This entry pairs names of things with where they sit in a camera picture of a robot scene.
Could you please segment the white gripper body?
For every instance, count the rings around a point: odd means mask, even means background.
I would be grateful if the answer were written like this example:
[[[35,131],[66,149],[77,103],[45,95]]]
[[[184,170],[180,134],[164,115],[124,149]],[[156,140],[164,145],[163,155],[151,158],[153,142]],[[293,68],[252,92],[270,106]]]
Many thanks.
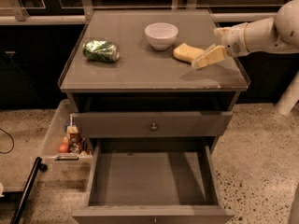
[[[248,26],[247,22],[225,27],[221,43],[226,47],[227,54],[231,57],[241,57],[249,54],[246,42],[245,31]]]

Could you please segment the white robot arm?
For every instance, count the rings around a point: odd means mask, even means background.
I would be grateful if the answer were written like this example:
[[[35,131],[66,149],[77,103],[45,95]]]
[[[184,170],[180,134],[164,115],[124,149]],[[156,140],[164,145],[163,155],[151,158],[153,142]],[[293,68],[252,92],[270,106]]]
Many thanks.
[[[253,52],[293,54],[299,51],[299,0],[282,6],[277,15],[232,27],[216,28],[220,40],[192,61],[192,68],[201,69],[219,63],[227,56],[241,57]]]

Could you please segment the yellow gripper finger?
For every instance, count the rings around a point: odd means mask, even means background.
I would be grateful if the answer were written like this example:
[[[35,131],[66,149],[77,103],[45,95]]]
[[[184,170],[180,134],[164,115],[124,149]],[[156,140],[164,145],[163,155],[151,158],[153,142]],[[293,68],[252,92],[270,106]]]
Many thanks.
[[[223,61],[227,56],[226,48],[222,45],[211,45],[192,61],[192,68],[202,69],[214,63]]]
[[[219,40],[226,40],[228,37],[228,32],[230,31],[230,27],[220,27],[220,28],[215,28],[213,30],[214,35],[219,39]]]

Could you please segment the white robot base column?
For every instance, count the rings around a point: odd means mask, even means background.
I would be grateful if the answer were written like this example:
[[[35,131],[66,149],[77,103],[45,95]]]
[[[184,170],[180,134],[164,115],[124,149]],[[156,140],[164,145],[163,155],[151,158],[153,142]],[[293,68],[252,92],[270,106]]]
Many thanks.
[[[288,115],[299,101],[299,71],[276,104],[276,110],[283,116]]]

